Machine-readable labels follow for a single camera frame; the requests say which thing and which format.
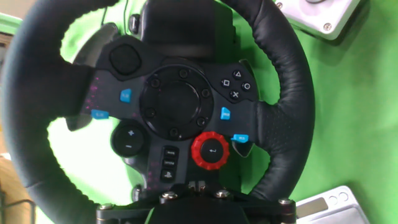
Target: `black button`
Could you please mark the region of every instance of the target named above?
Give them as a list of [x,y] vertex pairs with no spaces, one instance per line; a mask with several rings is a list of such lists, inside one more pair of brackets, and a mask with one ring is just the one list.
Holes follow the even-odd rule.
[[175,167],[175,161],[171,160],[171,159],[164,159],[163,160],[163,166]]
[[130,45],[122,45],[111,52],[110,61],[113,68],[121,75],[130,75],[141,66],[141,59]]
[[242,72],[237,70],[237,71],[233,72],[232,76],[234,77],[234,79],[240,80],[240,79],[242,79]]
[[216,163],[223,157],[223,145],[215,139],[209,139],[201,146],[200,154],[204,161]]
[[229,96],[232,98],[232,99],[234,99],[234,100],[237,100],[237,99],[239,99],[239,97],[241,97],[241,94],[240,94],[240,92],[238,92],[238,91],[231,91],[230,93],[229,93]]
[[140,153],[145,144],[144,134],[135,126],[123,126],[113,136],[114,150],[123,157]]
[[242,90],[249,91],[251,89],[250,83],[242,83]]
[[178,156],[178,151],[176,149],[165,149],[164,156],[176,158]]
[[229,80],[222,80],[221,81],[221,86],[224,88],[229,88],[229,86],[231,86],[231,81]]
[[172,170],[162,170],[162,176],[160,177],[162,180],[171,181],[174,180],[175,174]]

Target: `white device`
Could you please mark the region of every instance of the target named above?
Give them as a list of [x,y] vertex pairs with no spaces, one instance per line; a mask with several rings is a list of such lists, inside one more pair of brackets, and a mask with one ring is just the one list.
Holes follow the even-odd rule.
[[276,0],[289,22],[326,40],[335,40],[360,0]]
[[297,224],[369,224],[347,186],[296,203]]

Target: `digital scale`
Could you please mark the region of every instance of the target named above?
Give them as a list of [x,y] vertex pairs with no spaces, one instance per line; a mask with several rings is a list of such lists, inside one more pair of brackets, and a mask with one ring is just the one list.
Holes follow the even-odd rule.
[[369,224],[347,186],[299,201],[296,206],[297,224]]

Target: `circle button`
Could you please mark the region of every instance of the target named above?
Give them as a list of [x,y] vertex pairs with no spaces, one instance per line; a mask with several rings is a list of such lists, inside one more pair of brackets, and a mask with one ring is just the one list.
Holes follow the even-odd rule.
[[242,90],[243,91],[249,91],[251,89],[250,83],[243,83],[242,84]]

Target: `square button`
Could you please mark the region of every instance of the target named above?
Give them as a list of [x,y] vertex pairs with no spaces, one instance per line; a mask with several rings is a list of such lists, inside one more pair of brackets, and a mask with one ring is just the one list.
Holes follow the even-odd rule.
[[120,93],[120,101],[122,101],[123,103],[130,103],[131,102],[131,94],[132,94],[131,89],[123,90]]

